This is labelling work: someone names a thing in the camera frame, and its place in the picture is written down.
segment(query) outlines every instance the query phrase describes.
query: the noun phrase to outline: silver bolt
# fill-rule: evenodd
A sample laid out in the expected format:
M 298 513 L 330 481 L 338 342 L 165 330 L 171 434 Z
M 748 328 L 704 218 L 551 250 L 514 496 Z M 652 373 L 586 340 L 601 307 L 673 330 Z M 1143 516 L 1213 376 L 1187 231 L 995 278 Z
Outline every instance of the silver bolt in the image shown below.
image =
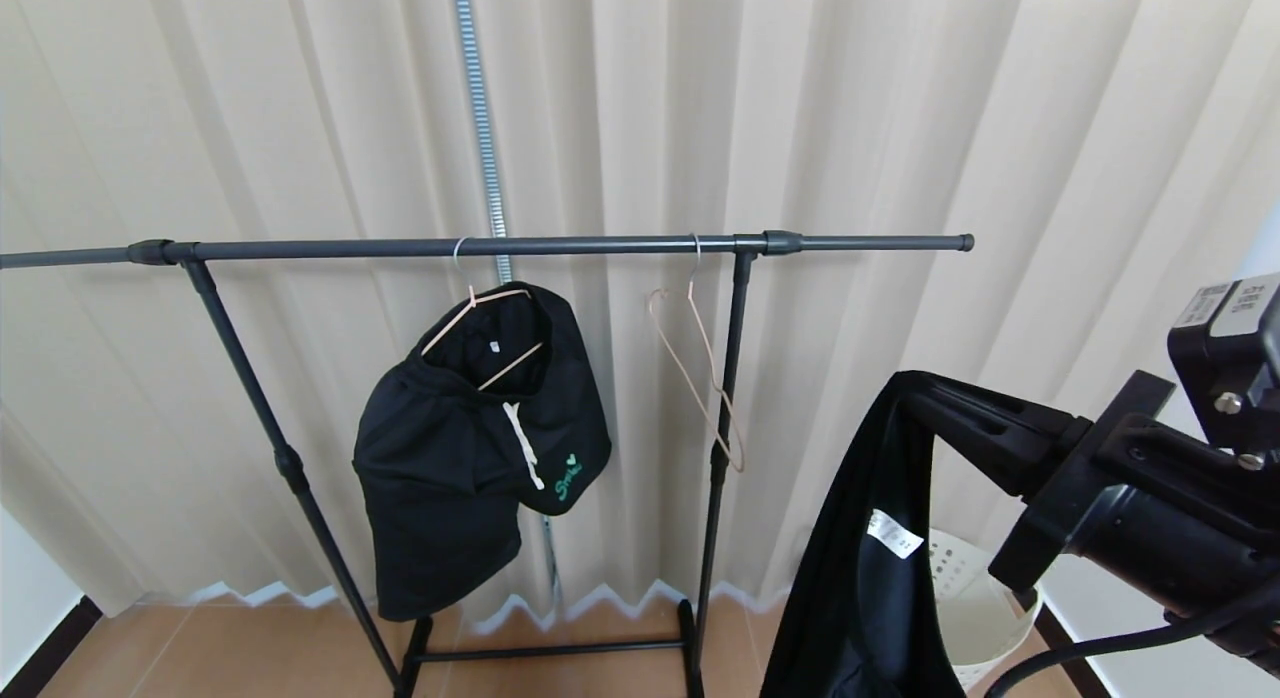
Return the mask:
M 1243 407 L 1244 407 L 1243 398 L 1240 398 L 1235 393 L 1221 393 L 1221 396 L 1219 396 L 1216 401 L 1213 401 L 1213 409 L 1216 409 L 1217 412 L 1220 414 L 1235 415 L 1240 412 L 1240 409 Z
M 1262 460 L 1262 456 L 1254 456 L 1253 453 L 1240 453 L 1239 456 L 1235 456 L 1235 462 L 1244 470 L 1262 470 L 1266 466 L 1266 461 Z

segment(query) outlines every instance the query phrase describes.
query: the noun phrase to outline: curtain fold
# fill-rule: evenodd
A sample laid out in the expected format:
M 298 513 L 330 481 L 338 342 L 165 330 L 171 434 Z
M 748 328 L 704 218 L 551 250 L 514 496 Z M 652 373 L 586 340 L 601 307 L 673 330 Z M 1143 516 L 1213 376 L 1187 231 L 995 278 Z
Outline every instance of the curtain fold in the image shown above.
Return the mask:
M 1171 375 L 1171 320 L 1280 199 L 1280 0 L 472 5 L 512 236 L 978 237 L 756 263 L 714 578 L 760 601 L 892 371 L 1096 412 L 1135 368 Z M 0 0 L 0 91 L 4 251 L 488 233 L 452 0 Z M 694 263 L 513 261 L 573 304 L 614 437 L 552 521 L 570 606 L 696 592 L 710 430 L 645 312 Z M 718 355 L 731 263 L 696 273 Z M 356 421 L 465 279 L 431 259 L 212 270 L 371 598 Z M 0 497 L 104 608 L 330 583 L 180 272 L 5 272 L 0 300 Z M 712 402 L 687 309 L 659 319 Z M 934 523 L 998 544 L 1018 502 L 942 451 Z M 468 616 L 552 611 L 538 516 L 521 528 Z

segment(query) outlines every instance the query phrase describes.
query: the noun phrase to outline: white plastic basket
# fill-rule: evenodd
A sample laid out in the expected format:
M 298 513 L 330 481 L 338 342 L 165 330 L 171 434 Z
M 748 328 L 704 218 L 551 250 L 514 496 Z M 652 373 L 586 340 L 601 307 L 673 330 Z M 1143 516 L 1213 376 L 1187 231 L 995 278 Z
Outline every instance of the white plastic basket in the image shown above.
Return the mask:
M 1036 605 L 1018 615 L 1010 589 L 987 575 L 991 558 L 982 548 L 929 529 L 929 564 L 942 644 L 965 690 L 1027 640 L 1043 603 L 1043 590 L 1037 585 Z

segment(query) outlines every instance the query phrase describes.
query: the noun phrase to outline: baseboard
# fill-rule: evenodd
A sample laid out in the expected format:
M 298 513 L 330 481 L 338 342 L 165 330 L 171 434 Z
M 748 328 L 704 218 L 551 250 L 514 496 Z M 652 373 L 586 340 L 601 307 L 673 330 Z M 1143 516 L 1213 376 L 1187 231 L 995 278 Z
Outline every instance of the baseboard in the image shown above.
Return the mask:
M 67 662 L 72 651 L 88 635 L 97 619 L 102 617 L 102 611 L 86 596 L 76 603 L 67 616 L 58 624 L 58 628 L 49 634 L 45 643 L 32 653 L 22 670 L 13 676 L 9 685 L 0 690 L 0 698 L 36 698 L 40 692 L 49 685 L 54 674 Z
M 1041 613 L 1036 620 L 1036 630 L 1039 631 L 1041 638 L 1044 639 L 1044 643 L 1050 648 L 1064 648 L 1073 643 L 1062 624 L 1048 606 L 1041 608 Z M 1075 690 L 1080 693 L 1080 698 L 1111 698 L 1111 693 L 1102 684 L 1098 674 L 1093 672 L 1093 666 L 1088 661 L 1068 661 L 1062 663 L 1062 670 L 1066 671 L 1066 678 L 1071 679 Z

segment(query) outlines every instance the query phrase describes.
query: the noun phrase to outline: empty hanger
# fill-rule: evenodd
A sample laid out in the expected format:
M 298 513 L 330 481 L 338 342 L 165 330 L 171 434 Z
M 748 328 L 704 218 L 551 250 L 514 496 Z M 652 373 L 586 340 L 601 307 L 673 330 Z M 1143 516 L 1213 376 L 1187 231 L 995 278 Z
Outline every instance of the empty hanger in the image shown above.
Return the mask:
M 532 300 L 532 296 L 529 293 L 529 291 L 525 291 L 525 288 L 502 291 L 499 293 L 493 293 L 490 296 L 484 296 L 477 298 L 475 286 L 472 286 L 471 279 L 467 278 L 466 270 L 462 270 L 462 264 L 458 263 L 458 248 L 462 247 L 463 241 L 466 241 L 465 237 L 458 238 L 458 242 L 453 246 L 453 268 L 458 270 L 458 274 L 461 274 L 462 279 L 466 280 L 467 283 L 467 298 L 468 298 L 467 305 L 461 311 L 458 311 L 458 315 L 453 316 L 453 319 L 449 320 L 449 323 L 444 324 L 444 328 L 442 328 L 439 333 L 435 333 L 435 336 L 431 337 L 429 342 L 426 342 L 426 346 L 422 348 L 421 352 L 422 356 L 426 356 L 428 351 L 434 348 L 435 343 L 439 343 L 440 338 L 443 338 L 445 333 L 453 329 L 453 325 L 457 325 L 463 316 L 471 312 L 471 310 L 479 306 L 480 304 L 488 304 L 489 301 L 497 301 L 498 298 L 508 298 L 512 296 L 525 296 L 526 298 Z M 507 375 L 507 373 L 509 373 L 511 369 L 516 368 L 517 365 L 521 364 L 521 361 L 538 352 L 538 348 L 540 347 L 543 347 L 543 343 L 539 341 L 538 343 L 534 345 L 534 347 L 525 351 L 518 359 L 511 361 L 511 364 L 508 364 L 507 368 L 499 370 L 493 375 L 493 378 L 481 383 L 477 391 L 484 391 L 485 388 L 493 386 L 495 380 L 498 380 L 503 375 Z
M 703 347 L 707 348 L 707 361 L 709 365 L 709 371 L 712 374 L 712 389 L 719 393 L 719 397 L 724 402 L 724 407 L 728 409 L 728 424 L 733 429 L 733 435 L 737 438 L 737 451 L 739 462 L 733 462 L 733 456 L 728 450 L 728 443 L 721 437 L 719 429 L 716 421 L 712 420 L 712 414 L 703 402 L 703 397 L 698 392 L 698 387 L 694 384 L 692 377 L 689 375 L 689 370 L 685 369 L 685 364 L 681 362 L 680 356 L 676 355 L 676 350 L 671 346 L 671 341 L 667 339 L 667 334 L 662 330 L 662 321 L 658 320 L 658 315 L 653 312 L 653 304 L 655 298 L 666 298 L 669 293 L 667 288 L 658 288 L 657 291 L 649 293 L 649 300 L 646 306 L 649 309 L 649 319 L 653 320 L 653 325 L 658 329 L 658 337 L 662 338 L 663 346 L 667 347 L 667 353 L 671 355 L 671 360 L 676 361 L 676 366 L 680 373 L 685 375 L 685 383 L 689 384 L 689 391 L 694 394 L 694 401 L 698 401 L 698 407 L 703 411 L 704 419 L 707 419 L 707 425 L 712 429 L 712 434 L 716 437 L 716 442 L 724 451 L 724 459 L 728 460 L 728 465 L 733 466 L 733 470 L 742 473 L 746 467 L 746 442 L 742 441 L 742 433 L 737 426 L 737 416 L 733 415 L 733 401 L 724 392 L 724 387 L 721 384 L 719 379 L 716 378 L 716 352 L 712 350 L 712 341 L 707 334 L 707 327 L 703 324 L 703 316 L 698 311 L 698 304 L 694 301 L 694 278 L 698 275 L 698 268 L 703 264 L 703 245 L 694 233 L 694 250 L 698 252 L 698 259 L 694 263 L 694 270 L 689 273 L 689 289 L 685 292 L 685 300 L 689 302 L 689 309 L 694 314 L 694 321 L 698 324 L 698 333 L 703 338 Z

